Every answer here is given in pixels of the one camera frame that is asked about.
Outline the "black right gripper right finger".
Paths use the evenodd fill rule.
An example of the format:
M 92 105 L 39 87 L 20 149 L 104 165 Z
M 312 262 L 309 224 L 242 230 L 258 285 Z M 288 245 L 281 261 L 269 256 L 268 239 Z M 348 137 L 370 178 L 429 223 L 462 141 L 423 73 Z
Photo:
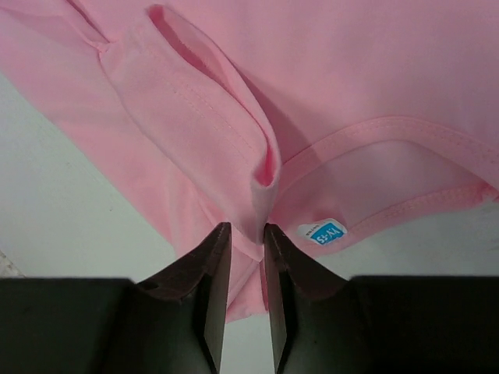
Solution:
M 305 254 L 276 224 L 264 228 L 264 269 L 276 373 L 326 373 L 338 366 L 332 311 L 346 281 Z

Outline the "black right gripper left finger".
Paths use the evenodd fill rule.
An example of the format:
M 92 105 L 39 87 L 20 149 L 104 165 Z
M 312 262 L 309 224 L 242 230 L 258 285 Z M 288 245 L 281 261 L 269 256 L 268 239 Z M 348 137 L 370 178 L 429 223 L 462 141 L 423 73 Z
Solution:
M 134 373 L 218 373 L 232 227 L 218 224 L 186 255 L 139 283 L 133 305 Z

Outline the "pink t shirt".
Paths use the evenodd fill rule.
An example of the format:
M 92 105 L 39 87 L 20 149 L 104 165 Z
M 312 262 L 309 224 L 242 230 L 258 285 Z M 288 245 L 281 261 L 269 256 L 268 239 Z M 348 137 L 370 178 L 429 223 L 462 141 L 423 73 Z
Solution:
M 4 1 L 1 69 L 179 255 L 232 223 L 310 256 L 498 200 L 495 1 Z

